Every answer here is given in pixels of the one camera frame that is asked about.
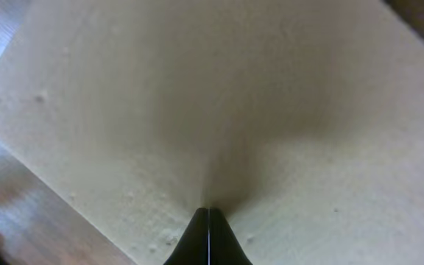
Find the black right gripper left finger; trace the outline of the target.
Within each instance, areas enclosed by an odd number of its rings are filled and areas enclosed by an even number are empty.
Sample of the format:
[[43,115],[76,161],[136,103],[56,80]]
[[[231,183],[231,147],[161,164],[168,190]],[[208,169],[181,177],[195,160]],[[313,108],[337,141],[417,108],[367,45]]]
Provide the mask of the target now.
[[208,209],[194,212],[164,265],[208,265]]

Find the brown cardboard box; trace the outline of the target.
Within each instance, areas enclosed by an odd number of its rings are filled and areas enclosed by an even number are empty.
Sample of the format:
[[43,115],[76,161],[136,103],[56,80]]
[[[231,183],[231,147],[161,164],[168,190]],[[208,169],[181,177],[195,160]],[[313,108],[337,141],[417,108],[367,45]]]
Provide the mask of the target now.
[[424,264],[424,43],[381,1],[35,1],[0,142],[138,264],[207,205],[254,264]]

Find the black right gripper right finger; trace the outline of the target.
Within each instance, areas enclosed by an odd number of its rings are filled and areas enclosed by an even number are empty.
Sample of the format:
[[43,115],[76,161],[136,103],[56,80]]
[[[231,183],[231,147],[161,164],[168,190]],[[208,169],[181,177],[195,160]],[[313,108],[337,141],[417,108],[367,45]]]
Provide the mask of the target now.
[[209,209],[209,256],[211,265],[252,265],[218,208]]

